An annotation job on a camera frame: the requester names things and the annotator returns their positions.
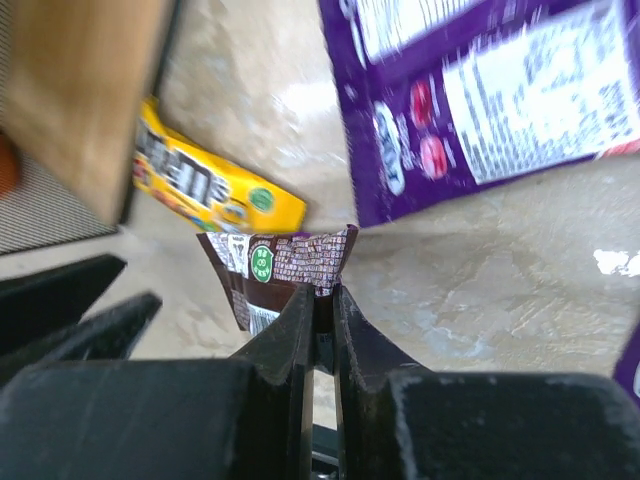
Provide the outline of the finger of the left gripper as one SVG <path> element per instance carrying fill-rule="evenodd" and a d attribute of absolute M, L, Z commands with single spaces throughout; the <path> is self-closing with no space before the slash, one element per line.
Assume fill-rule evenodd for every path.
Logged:
<path fill-rule="evenodd" d="M 158 313 L 162 300 L 147 292 L 65 327 L 1 357 L 1 383 L 22 370 L 62 361 L 128 359 Z"/>
<path fill-rule="evenodd" d="M 78 323 L 126 267 L 102 254 L 1 282 L 1 353 Z"/>

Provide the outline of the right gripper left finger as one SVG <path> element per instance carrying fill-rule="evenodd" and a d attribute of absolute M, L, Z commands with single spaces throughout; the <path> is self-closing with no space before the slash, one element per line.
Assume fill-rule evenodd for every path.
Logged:
<path fill-rule="evenodd" d="M 313 423 L 314 290 L 300 286 L 279 317 L 234 353 L 251 365 L 231 479 L 308 479 Z"/>

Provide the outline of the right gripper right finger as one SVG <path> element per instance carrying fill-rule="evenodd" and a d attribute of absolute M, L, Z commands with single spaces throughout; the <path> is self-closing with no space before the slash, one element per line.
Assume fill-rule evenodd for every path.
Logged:
<path fill-rule="evenodd" d="M 364 316 L 349 290 L 333 294 L 334 384 L 342 479 L 401 479 L 396 402 L 390 374 L 423 374 L 410 357 Z"/>

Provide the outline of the brown chocolate bag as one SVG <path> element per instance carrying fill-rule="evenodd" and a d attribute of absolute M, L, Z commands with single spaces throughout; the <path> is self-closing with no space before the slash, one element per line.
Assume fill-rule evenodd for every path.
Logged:
<path fill-rule="evenodd" d="M 331 296 L 359 229 L 311 235 L 207 232 L 197 236 L 221 281 L 235 321 L 255 336 L 280 315 L 298 286 L 314 288 L 317 330 L 333 324 Z"/>

